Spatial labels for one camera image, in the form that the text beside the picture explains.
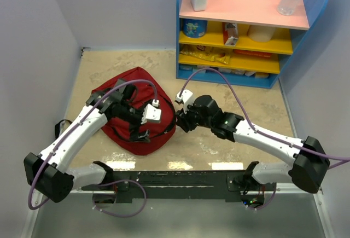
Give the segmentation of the red backpack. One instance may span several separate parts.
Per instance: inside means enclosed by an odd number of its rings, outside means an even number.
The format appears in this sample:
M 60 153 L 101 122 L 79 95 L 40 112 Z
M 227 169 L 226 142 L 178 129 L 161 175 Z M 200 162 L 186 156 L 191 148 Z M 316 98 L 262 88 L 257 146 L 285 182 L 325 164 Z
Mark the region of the red backpack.
M 91 96 L 94 97 L 93 103 L 97 102 L 99 96 L 103 96 L 113 87 L 136 79 L 144 79 L 152 82 L 157 90 L 158 100 L 160 101 L 161 122 L 146 123 L 141 125 L 139 131 L 150 131 L 150 142 L 126 142 L 121 140 L 115 133 L 118 131 L 125 138 L 129 138 L 129 124 L 119 118 L 116 118 L 113 110 L 107 110 L 108 122 L 102 127 L 102 131 L 121 148 L 135 155 L 148 155 L 160 149 L 174 134 L 176 130 L 176 115 L 174 106 L 156 80 L 143 68 L 135 67 L 125 71 L 112 79 L 104 82 L 99 87 L 91 91 Z M 154 99 L 153 87 L 148 83 L 130 84 L 119 91 L 114 92 L 111 97 L 116 99 L 118 105 L 131 106 L 143 114 L 143 110 L 147 103 L 151 103 Z

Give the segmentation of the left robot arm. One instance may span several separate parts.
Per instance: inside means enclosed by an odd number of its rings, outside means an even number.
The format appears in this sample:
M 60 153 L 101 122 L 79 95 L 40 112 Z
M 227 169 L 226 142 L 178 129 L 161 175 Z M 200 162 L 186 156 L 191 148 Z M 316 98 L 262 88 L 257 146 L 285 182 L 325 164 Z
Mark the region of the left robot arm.
M 151 89 L 151 99 L 144 110 L 131 106 L 130 98 L 140 83 Z M 29 153 L 24 158 L 27 182 L 30 185 L 28 206 L 32 210 L 35 190 L 46 196 L 47 200 L 60 202 L 73 189 L 96 185 L 101 190 L 116 184 L 114 170 L 105 163 L 96 161 L 92 164 L 70 169 L 70 164 L 86 142 L 113 118 L 119 118 L 137 126 L 150 121 L 159 121 L 161 110 L 158 90 L 149 80 L 136 79 L 119 82 L 110 89 L 93 92 L 85 106 L 69 127 L 38 155 Z

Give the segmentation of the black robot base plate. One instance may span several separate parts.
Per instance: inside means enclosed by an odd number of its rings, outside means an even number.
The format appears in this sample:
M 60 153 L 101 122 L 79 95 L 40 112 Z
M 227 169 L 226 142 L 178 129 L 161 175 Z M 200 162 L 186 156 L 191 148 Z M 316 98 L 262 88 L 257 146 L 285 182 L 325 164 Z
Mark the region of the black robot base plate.
M 114 171 L 103 184 L 118 183 L 116 201 L 131 202 L 144 198 L 142 190 L 127 179 L 138 182 L 148 199 L 213 199 L 241 202 L 260 190 L 273 191 L 273 184 L 264 187 L 244 178 L 244 170 L 219 171 Z

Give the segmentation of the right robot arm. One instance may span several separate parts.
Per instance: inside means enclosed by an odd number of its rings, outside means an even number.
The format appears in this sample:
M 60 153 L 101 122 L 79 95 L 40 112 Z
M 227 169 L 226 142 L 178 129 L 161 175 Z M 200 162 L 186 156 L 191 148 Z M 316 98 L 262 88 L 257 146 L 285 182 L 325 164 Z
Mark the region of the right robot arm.
M 177 125 L 183 131 L 205 127 L 222 140 L 252 146 L 280 160 L 275 164 L 252 162 L 239 184 L 257 190 L 265 184 L 292 183 L 305 192 L 318 192 L 330 161 L 316 138 L 292 138 L 250 124 L 240 115 L 222 111 L 210 95 L 195 97 L 184 90 L 176 95 L 175 101 L 183 106 L 176 112 Z

